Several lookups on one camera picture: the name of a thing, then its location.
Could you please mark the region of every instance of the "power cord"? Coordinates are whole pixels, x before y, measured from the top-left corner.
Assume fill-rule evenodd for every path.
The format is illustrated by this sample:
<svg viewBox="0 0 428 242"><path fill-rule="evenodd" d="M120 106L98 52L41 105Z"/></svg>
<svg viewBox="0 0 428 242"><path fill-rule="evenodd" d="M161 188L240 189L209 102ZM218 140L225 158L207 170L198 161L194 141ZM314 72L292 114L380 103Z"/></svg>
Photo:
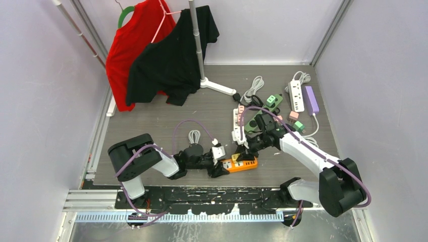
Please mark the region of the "power cord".
<svg viewBox="0 0 428 242"><path fill-rule="evenodd" d="M233 94L232 97L233 97L233 100L237 101L239 104L241 104L244 107L263 107L264 106L264 102L257 95L252 95L251 101L248 104L243 104L241 102L242 98L241 98L241 95L239 93ZM272 112L275 115L278 115L281 112L281 110L279 107L277 107Z"/></svg>
<svg viewBox="0 0 428 242"><path fill-rule="evenodd" d="M300 74L300 78L299 78L299 80L296 80L296 76L298 74ZM292 81L300 81L300 85L302 85L304 83L310 82L310 75L308 73L298 71L298 72L296 72L296 74L294 74ZM286 93L288 93L288 85L285 87L284 91Z"/></svg>
<svg viewBox="0 0 428 242"><path fill-rule="evenodd" d="M291 229L293 229L293 226L296 224L297 219L300 216L300 214L302 214L302 212L303 212L303 200L300 200L299 207L297 208L296 217L294 217L294 220L293 220L293 222L290 225Z"/></svg>
<svg viewBox="0 0 428 242"><path fill-rule="evenodd" d="M316 122L316 130L312 134L310 134L310 135L304 135L302 137L305 140L307 140L309 143L311 143L311 144L315 145L317 148L319 148L318 143L316 142L315 138L312 137L313 135L315 135L318 132L318 130L319 130L319 123L318 123L318 120L316 119L315 113L312 114L312 117L315 119L315 122Z"/></svg>
<svg viewBox="0 0 428 242"><path fill-rule="evenodd" d="M189 142L191 144L197 144L200 139L200 131L199 130L191 130L189 132Z"/></svg>
<svg viewBox="0 0 428 242"><path fill-rule="evenodd" d="M216 145L217 143L218 143L218 141L217 141L217 139L215 139L209 132L208 132L208 130L206 129L206 127L203 125L203 124L201 124L199 121L197 121L197 120L194 120L194 119L186 119L186 120L183 120L183 121L181 121L181 122L179 122L178 124L177 124L177 126L175 126L175 128L174 128L174 132L173 132L173 137L172 137L172 140L173 140L173 154L175 154L175 134L176 134L176 132L177 132L177 129L178 129L178 127L182 124L182 123L185 123L185 122L189 122L189 121L192 121L192 122L195 122L195 123L197 123L197 124L199 124L204 130L205 130L205 132L206 132L206 134L210 137L210 139L211 139L211 142L212 142L212 144L214 144L214 145Z"/></svg>
<svg viewBox="0 0 428 242"><path fill-rule="evenodd" d="M242 102L244 99L247 103L250 103L252 101L252 96L255 95L255 93L262 88L264 85L263 77L256 76L253 80L253 83L251 84L251 88L248 89L246 92L244 92L244 95L242 95L241 99L239 100Z"/></svg>

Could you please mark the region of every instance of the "pink hanger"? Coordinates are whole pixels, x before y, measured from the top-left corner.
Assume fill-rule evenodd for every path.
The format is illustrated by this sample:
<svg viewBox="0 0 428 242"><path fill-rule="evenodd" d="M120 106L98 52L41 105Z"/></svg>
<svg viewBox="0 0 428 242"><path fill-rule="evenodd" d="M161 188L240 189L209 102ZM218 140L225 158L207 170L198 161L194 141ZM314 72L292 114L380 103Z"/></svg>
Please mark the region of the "pink hanger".
<svg viewBox="0 0 428 242"><path fill-rule="evenodd" d="M181 13L181 11L173 12L173 13L167 13L167 11L165 10L164 5L162 4L161 0L158 0L158 1L159 1L159 3L160 3L160 7L162 8L162 11L164 12L164 17L162 18L162 21L160 22L159 27L157 28L156 33L154 34L154 37L153 37L153 39L151 40L151 43L153 43L153 42L154 42L154 39L156 39L157 33L159 33L159 29L161 29L161 26L162 26L162 24L164 23L165 17L166 17L167 15L171 15L171 14Z"/></svg>

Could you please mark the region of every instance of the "clothing rack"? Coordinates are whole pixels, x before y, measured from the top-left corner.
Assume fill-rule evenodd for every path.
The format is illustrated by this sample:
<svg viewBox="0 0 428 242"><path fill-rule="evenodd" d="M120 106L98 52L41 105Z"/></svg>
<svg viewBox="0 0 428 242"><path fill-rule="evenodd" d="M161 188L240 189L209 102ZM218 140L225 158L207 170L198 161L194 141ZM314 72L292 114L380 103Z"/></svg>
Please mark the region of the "clothing rack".
<svg viewBox="0 0 428 242"><path fill-rule="evenodd" d="M61 11L61 13L64 15L64 17L67 19L67 21L70 23L70 25L77 31L77 35L82 37L82 39L85 41L86 45L89 47L89 49L92 51L93 56L97 58L99 63L102 65L102 67L105 68L104 61L98 56L98 53L95 51L95 49L92 47L91 43L87 40L83 32L80 30L80 28L77 26L76 22L73 20L73 18L70 16L70 14L67 12L67 10L64 8L60 0L52 0L53 4L58 7L58 9ZM222 86L220 84L211 82L208 80L208 78L205 76L205 71L203 68L203 56L202 56L202 46L200 43L200 35L199 35L199 26L198 26L198 17L196 14L196 6L194 0L189 0L189 8L190 8L190 16L192 19L192 25L193 25L193 36L195 37L196 41L196 55L198 57L198 65L200 70L200 87L201 88L209 88L213 89L215 91L228 94L232 96L236 93L235 89L231 89L225 86ZM113 116L115 114L116 109L116 102L115 98L112 96L112 99L110 100L109 108L107 109L107 116Z"/></svg>
<svg viewBox="0 0 428 242"><path fill-rule="evenodd" d="M222 86L220 84L210 82L208 78L205 76L205 72L203 69L202 47L201 47L200 36L199 36L198 17L196 15L196 6L195 6L194 0L189 0L189 7L190 7L190 17L192 18L193 35L195 36L195 41L196 41L196 55L198 56L199 70L201 73L201 88L213 89L215 91L222 92L224 94L228 94L232 96L233 94L236 93L235 89L231 89L231 88Z"/></svg>

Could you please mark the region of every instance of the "white cable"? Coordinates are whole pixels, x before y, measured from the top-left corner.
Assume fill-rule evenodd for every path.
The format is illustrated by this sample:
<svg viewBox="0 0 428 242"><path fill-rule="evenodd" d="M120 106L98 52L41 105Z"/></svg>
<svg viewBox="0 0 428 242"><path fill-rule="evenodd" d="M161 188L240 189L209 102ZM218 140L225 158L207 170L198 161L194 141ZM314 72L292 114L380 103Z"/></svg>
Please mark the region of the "white cable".
<svg viewBox="0 0 428 242"><path fill-rule="evenodd" d="M315 135L315 134L318 132L318 130L319 130L319 123L318 123L318 120L316 119L315 113L314 113L314 114L312 114L312 117L315 119L315 122L316 122L316 130L315 130L312 134L310 134L310 135L304 135L304 136L303 136L304 138L306 138L306 137L312 137L312 136L313 136L313 135Z"/></svg>
<svg viewBox="0 0 428 242"><path fill-rule="evenodd" d="M251 102L251 96L255 95L255 93L264 85L264 80L261 76L256 76L251 84L251 88L244 92L242 95L240 102L244 99L247 103Z"/></svg>
<svg viewBox="0 0 428 242"><path fill-rule="evenodd" d="M199 130L191 130L189 132L189 142L191 144L197 144L199 142L199 138L200 138Z"/></svg>
<svg viewBox="0 0 428 242"><path fill-rule="evenodd" d="M296 80L297 74L301 74L299 80ZM296 74L294 74L292 81L300 81L300 85L303 85L305 83L310 82L310 75L308 73L298 71L298 72L296 72ZM285 87L284 90L286 93L288 93L288 85Z"/></svg>
<svg viewBox="0 0 428 242"><path fill-rule="evenodd" d="M315 116L315 113L314 114L312 114L312 116L313 116L313 118L315 119L315 122L316 122L316 130L312 133L312 134L310 134L310 135L304 135L304 136L302 136L307 142L309 142L309 143L311 143L311 144L313 144L313 145L315 145L317 148L318 148L318 143L316 142L316 139L314 138L314 137L312 137L313 135L315 135L317 132L318 132L318 130L319 130L319 123L318 123L318 120L316 119L316 116Z"/></svg>

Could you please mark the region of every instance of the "red t-shirt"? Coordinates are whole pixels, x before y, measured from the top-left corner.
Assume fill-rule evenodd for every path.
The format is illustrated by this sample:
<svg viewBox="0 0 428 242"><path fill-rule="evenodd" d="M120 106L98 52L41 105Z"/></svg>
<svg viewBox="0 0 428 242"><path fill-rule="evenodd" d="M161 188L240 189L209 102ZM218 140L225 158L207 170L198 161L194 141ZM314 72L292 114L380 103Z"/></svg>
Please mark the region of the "red t-shirt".
<svg viewBox="0 0 428 242"><path fill-rule="evenodd" d="M170 10L164 0L160 1L169 13ZM120 112L131 111L135 106L135 103L131 106L125 104L129 69L132 62L134 62L153 39L163 17L164 13L159 0L146 0L135 6L134 13L129 22L116 32L109 55L105 61L105 71ZM173 17L166 15L154 41L161 41L171 33L174 27L175 22Z"/></svg>

